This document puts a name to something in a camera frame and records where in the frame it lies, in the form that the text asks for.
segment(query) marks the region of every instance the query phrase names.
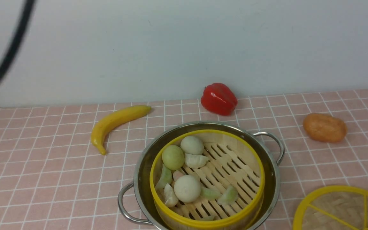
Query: toy banana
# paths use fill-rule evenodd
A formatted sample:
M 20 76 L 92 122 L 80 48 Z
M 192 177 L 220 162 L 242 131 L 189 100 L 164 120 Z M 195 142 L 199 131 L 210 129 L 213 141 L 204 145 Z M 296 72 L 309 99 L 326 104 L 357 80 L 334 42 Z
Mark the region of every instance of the toy banana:
M 102 155 L 105 155 L 106 149 L 104 148 L 103 143 L 106 135 L 119 125 L 146 116 L 150 110 L 150 106 L 130 106 L 105 116 L 93 127 L 90 141 Z

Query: toy bell pepper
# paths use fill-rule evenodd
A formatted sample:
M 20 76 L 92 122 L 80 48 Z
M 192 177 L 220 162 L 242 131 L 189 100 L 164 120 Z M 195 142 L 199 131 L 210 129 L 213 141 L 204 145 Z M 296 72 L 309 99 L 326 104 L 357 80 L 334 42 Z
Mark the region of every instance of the toy bell pepper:
M 201 105 L 210 112 L 228 116 L 237 104 L 234 93 L 223 83 L 214 83 L 204 88 Z

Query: black cable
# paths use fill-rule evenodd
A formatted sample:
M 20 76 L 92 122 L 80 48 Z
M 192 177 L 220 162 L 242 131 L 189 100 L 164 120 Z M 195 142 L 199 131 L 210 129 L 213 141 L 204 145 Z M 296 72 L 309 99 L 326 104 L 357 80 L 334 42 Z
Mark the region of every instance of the black cable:
M 5 77 L 7 71 L 12 65 L 16 54 L 18 53 L 19 47 L 21 46 L 22 40 L 26 33 L 29 18 L 32 14 L 32 9 L 35 5 L 36 0 L 25 0 L 25 4 L 22 9 L 22 16 L 16 28 L 14 37 L 12 38 L 11 44 L 5 54 L 5 57 L 0 63 L 0 82 Z

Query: green bun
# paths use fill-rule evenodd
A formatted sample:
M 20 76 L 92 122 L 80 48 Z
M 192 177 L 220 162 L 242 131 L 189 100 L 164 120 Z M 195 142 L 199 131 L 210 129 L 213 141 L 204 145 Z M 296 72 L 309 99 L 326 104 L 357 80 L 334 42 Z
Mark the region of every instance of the green bun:
M 164 149 L 162 159 L 169 170 L 178 170 L 184 165 L 184 152 L 180 147 L 172 144 Z

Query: stainless steel pot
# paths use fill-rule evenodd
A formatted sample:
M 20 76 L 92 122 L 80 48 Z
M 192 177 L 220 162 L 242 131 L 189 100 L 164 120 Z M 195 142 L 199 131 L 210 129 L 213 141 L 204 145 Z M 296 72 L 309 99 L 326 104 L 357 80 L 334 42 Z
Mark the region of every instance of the stainless steel pot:
M 250 144 L 260 157 L 265 171 L 265 187 L 264 187 L 264 201 L 260 213 L 257 216 L 257 221 L 248 228 L 248 230 L 257 229 L 270 215 L 273 208 L 276 205 L 279 197 L 280 190 L 280 175 L 278 165 L 283 159 L 285 154 L 285 147 L 276 136 L 266 132 L 258 132 L 255 134 L 249 134 L 247 131 L 241 128 L 231 126 L 229 124 L 220 122 L 199 121 L 190 122 L 179 125 L 171 130 L 165 131 L 163 134 L 156 137 L 143 151 L 139 161 L 137 162 L 134 172 L 134 179 L 132 182 L 124 186 L 118 196 L 118 206 L 121 214 L 129 221 L 135 224 L 148 224 L 154 225 L 160 230 L 169 230 L 169 228 L 162 221 L 161 217 L 157 213 L 153 197 L 150 192 L 150 169 L 154 161 L 155 156 L 159 153 L 162 147 L 168 144 L 174 138 L 196 130 L 201 129 L 216 129 L 226 131 L 231 134 L 235 134 L 244 139 Z M 256 137 L 265 135 L 273 138 L 280 147 L 280 155 L 275 161 L 270 154 L 270 151 L 264 144 L 262 144 Z M 139 219 L 130 215 L 123 206 L 123 195 L 130 188 L 134 187 L 134 193 L 137 199 L 137 203 L 140 209 L 143 211 L 147 219 Z

